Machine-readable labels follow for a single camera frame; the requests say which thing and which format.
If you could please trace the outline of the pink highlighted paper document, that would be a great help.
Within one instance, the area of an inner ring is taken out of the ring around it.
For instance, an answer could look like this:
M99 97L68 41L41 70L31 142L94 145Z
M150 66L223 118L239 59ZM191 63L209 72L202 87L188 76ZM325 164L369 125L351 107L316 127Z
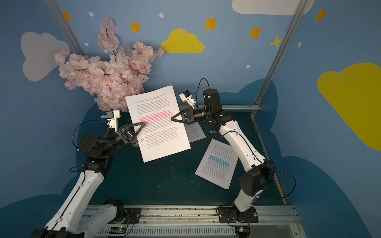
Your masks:
M185 127L171 121L180 112L173 86L125 98L132 123L144 122L137 136L143 162L147 163L191 148Z

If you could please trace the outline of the blue highlighted paper document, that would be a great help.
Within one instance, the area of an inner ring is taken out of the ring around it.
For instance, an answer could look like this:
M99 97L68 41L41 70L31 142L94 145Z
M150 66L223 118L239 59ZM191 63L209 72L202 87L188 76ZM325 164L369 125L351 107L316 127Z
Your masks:
M195 175L228 190L237 162L232 146L212 139Z

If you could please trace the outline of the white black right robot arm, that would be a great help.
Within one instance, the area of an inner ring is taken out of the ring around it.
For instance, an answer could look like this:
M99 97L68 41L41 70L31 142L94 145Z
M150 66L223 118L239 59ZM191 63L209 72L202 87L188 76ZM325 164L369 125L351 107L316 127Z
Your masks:
M216 89L204 90L203 108L196 107L196 99L189 91L180 94L180 98L189 107L172 116L171 121L187 125L209 122L232 146L245 170L245 174L239 179L241 189L232 202L231 212L221 208L218 209L219 216L227 222L251 222L252 216L256 213L254 201L269 186L274 177L276 164L272 160L266 160L249 142L233 115L223 109Z

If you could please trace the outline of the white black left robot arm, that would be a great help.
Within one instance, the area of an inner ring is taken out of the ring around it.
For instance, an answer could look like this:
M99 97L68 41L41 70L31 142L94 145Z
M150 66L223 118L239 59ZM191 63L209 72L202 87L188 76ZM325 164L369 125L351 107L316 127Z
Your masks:
M123 202L107 200L85 223L80 219L93 194L108 175L113 158L112 151L124 144L136 144L144 123L124 125L107 138L87 133L80 140L79 152L85 155L78 180L53 218L41 230L34 230L32 238L93 238L111 221L126 218Z

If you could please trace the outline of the purple highlighted paper document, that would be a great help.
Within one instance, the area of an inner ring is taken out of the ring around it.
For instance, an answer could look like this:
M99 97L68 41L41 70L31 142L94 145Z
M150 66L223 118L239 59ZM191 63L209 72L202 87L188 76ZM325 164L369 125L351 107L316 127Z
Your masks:
M189 143L206 138L206 135L204 134L199 122L196 122L195 124L191 125L185 124L184 127L187 133Z

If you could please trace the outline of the pink cherry blossom tree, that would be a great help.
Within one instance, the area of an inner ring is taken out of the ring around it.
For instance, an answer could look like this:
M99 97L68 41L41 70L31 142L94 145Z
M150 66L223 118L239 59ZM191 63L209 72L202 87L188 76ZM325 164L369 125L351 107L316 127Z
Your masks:
M65 87L84 89L97 103L101 111L128 111L126 97L144 92L152 62L164 55L161 48L153 48L142 42L122 47L116 35L116 26L109 16L103 18L98 34L99 48L108 53L109 60L99 56L72 54L60 50L54 54L60 77Z

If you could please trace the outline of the left green circuit board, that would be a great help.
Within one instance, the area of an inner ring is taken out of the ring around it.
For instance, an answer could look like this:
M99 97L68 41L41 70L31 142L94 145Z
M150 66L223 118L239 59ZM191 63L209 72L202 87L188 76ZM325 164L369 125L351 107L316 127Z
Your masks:
M127 234L127 227L110 227L108 237L117 236L124 237Z

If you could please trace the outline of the right circuit board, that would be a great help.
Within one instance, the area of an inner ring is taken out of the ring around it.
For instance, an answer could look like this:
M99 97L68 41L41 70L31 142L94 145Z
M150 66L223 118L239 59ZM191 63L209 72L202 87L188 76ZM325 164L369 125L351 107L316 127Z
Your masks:
M235 229L235 238L248 238L250 236L250 233L251 233L251 230L250 230L250 227L246 226L246 227L241 227L241 226L237 226L237 227L234 227Z

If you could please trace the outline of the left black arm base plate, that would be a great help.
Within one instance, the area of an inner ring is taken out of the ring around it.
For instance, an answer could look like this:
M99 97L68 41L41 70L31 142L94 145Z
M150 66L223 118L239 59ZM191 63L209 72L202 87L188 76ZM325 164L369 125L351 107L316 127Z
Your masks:
M125 207L117 209L116 217L109 224L137 224L140 221L141 208Z

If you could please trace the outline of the aluminium front rail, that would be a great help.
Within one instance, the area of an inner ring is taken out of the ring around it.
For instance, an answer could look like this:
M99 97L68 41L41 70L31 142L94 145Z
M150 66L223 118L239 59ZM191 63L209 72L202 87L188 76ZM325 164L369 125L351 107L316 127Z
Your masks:
M258 223L220 223L219 206L130 206L141 208L137 224L106 224L94 237L107 237L110 227L127 227L124 238L134 236L218 236L235 235L234 227L250 227L249 237L275 233L280 229L292 238L304 238L306 233L293 206L257 206ZM80 223L85 223L101 206L87 206Z

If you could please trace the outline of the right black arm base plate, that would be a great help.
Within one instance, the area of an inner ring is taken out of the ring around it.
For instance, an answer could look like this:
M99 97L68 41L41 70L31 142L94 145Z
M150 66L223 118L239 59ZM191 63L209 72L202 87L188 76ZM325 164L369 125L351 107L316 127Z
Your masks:
M245 212L240 212L238 208L219 206L216 213L220 223L258 223L259 218L254 207L250 207Z

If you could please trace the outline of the aluminium left frame post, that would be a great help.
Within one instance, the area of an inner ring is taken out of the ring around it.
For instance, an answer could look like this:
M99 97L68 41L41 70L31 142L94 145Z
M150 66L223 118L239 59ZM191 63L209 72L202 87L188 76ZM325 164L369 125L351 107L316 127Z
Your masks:
M72 28L69 25L69 21L66 20L64 13L56 0L44 0L48 9L52 13L63 34L66 36L70 46L74 52L78 55L85 55L77 37L75 36Z

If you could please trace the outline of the aluminium frame post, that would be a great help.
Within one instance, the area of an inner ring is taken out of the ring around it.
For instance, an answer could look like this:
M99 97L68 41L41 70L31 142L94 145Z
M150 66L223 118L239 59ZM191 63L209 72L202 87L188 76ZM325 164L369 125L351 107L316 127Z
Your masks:
M275 54L274 60L270 66L270 69L267 73L266 78L264 79L261 88L256 96L256 99L254 101L254 109L251 110L251 117L254 119L255 114L257 111L261 109L261 103L270 87L270 84L276 75L276 72L282 62L282 59L287 51L287 48L289 44L292 41L292 38L304 16L304 10L307 8L307 5L310 1L308 0L302 0L298 2L298 5L296 7L296 10L294 14L292 15L292 18L290 20L290 23L285 31L285 34L283 36L283 41L281 42L280 47L278 47L278 50Z
M85 55L77 37L75 36L72 28L69 25L69 21L66 20L64 13L56 0L44 0L48 9L52 13L63 34L66 36L70 46L74 52L78 55Z

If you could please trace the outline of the aluminium right frame post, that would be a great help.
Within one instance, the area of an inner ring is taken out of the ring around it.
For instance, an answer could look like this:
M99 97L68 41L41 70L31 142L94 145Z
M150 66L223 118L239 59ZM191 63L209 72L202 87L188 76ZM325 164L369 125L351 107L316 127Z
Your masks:
M251 110L251 117L254 119L255 114L257 111L261 109L261 103L270 87L270 84L276 75L276 72L282 62L282 59L287 51L287 48L289 44L292 41L292 38L304 16L304 10L307 8L307 5L310 1L308 0L302 0L298 2L298 5L296 7L296 10L294 14L292 15L292 18L290 20L290 23L285 31L285 34L283 36L283 41L281 42L280 47L278 47L278 50L275 54L274 60L270 66L270 69L267 73L266 78L264 79L261 88L256 96L256 99L254 101L254 109Z

